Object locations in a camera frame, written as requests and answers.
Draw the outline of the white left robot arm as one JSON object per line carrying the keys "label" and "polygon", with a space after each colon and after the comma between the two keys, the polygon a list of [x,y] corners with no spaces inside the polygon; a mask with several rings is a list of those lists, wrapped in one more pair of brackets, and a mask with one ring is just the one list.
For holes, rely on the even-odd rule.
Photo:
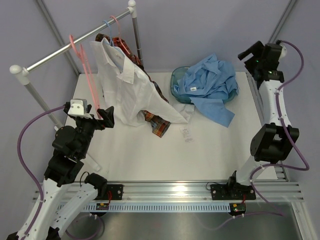
{"label": "white left robot arm", "polygon": [[[23,160],[21,141],[25,131],[32,123],[57,110],[63,110],[74,119],[76,127],[62,126],[56,132],[52,142],[53,155],[45,170],[44,180],[40,183]],[[79,99],[73,99],[63,106],[36,116],[20,132],[17,142],[18,158],[35,182],[39,190],[39,197],[21,229],[9,234],[7,239],[59,240],[89,202],[112,195],[108,190],[107,179],[96,173],[91,173],[86,177],[76,195],[61,209],[58,209],[63,196],[75,182],[84,165],[82,160],[86,157],[94,132],[113,128],[115,125],[113,106],[97,110],[101,119],[96,119],[94,115],[90,114],[90,110],[91,105],[81,102]]]}

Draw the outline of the light blue shirt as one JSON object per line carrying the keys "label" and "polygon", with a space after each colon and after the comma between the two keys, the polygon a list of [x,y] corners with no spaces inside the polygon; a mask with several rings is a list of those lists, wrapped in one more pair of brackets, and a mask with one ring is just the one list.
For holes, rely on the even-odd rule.
{"label": "light blue shirt", "polygon": [[235,114],[225,103],[239,94],[233,65],[211,54],[189,67],[178,82],[178,94],[189,97],[197,110],[211,121],[229,127]]}

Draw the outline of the pink plastic hanger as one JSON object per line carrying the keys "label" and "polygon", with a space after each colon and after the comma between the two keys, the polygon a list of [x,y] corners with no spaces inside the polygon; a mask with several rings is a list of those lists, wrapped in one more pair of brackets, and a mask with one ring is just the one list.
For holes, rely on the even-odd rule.
{"label": "pink plastic hanger", "polygon": [[99,96],[98,96],[96,83],[95,83],[95,80],[93,78],[92,69],[91,69],[91,66],[90,66],[86,51],[85,51],[85,49],[84,49],[82,44],[80,44],[79,45],[79,49],[77,49],[76,44],[74,42],[74,37],[71,34],[69,35],[69,42],[70,42],[70,45],[71,45],[74,53],[76,54],[76,56],[79,58],[79,60],[82,63],[84,74],[86,76],[87,83],[88,83],[88,86],[89,86],[89,90],[90,90],[90,93],[91,93],[91,97],[92,97],[92,100],[93,100],[94,108],[95,108],[95,111],[97,113],[98,118],[101,120],[102,117],[98,113],[98,109],[100,109],[100,99],[99,99]]}

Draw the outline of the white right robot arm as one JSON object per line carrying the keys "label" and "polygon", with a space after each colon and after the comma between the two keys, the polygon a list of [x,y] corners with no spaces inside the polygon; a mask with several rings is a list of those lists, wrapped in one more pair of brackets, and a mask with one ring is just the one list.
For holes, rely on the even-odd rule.
{"label": "white right robot arm", "polygon": [[285,54],[286,50],[279,41],[267,44],[257,41],[238,55],[239,60],[252,55],[244,65],[261,97],[264,124],[251,140],[250,157],[242,168],[229,177],[221,190],[211,191],[220,193],[227,200],[256,199],[254,180],[268,168],[284,161],[300,135],[287,116],[283,93],[285,78],[278,70],[279,60]]}

